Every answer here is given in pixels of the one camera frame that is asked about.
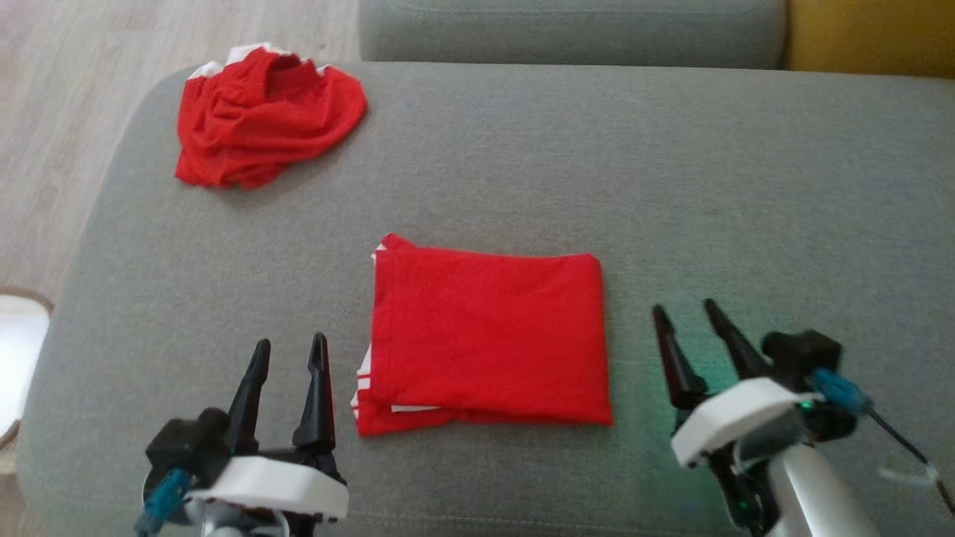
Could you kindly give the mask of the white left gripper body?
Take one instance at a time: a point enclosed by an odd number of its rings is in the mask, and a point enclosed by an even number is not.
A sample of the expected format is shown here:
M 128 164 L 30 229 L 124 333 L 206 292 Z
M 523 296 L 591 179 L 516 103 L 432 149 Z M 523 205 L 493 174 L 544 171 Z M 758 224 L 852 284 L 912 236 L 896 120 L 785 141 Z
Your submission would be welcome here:
M 273 450 L 215 462 L 206 482 L 187 493 L 190 523 L 251 523 L 274 513 L 344 520 L 347 482 L 332 452 Z

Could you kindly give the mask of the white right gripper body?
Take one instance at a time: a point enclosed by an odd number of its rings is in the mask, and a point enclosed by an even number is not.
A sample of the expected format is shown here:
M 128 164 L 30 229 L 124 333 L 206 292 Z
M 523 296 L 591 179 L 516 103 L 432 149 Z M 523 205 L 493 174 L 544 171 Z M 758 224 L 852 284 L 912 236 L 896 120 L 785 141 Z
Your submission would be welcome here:
M 740 381 L 690 412 L 671 437 L 672 451 L 679 465 L 689 467 L 795 406 L 816 400 L 818 394 L 793 392 L 770 377 Z

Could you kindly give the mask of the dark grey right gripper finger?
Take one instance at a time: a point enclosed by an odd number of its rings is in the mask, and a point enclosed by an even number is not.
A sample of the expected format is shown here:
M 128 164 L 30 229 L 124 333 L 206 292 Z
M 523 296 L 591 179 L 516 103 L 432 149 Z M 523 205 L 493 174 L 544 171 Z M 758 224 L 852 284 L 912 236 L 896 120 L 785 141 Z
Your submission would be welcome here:
M 729 319 L 726 313 L 713 299 L 706 299 L 703 302 L 707 319 L 713 332 L 722 340 L 730 356 L 731 364 L 740 380 L 753 380 L 753 378 L 767 377 L 771 374 L 770 366 L 764 358 L 754 349 L 749 339 L 738 330 Z
M 706 400 L 707 382 L 690 366 L 664 307 L 654 305 L 652 316 L 669 401 L 677 410 L 692 410 Z

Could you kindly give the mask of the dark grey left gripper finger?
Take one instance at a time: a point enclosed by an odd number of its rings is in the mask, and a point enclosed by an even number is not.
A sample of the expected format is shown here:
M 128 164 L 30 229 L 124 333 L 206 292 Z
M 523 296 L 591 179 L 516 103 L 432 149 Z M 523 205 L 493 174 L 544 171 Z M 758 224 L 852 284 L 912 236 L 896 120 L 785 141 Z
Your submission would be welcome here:
M 272 343 L 261 339 L 253 351 L 248 369 L 236 391 L 228 411 L 230 425 L 226 443 L 234 454 L 254 454 L 259 449 L 256 440 L 260 391 L 267 380 Z
M 306 405 L 293 433 L 292 444 L 297 449 L 331 452 L 336 446 L 334 394 L 331 387 L 328 341 L 323 333 L 314 334 L 307 371 L 310 374 L 310 384 Z

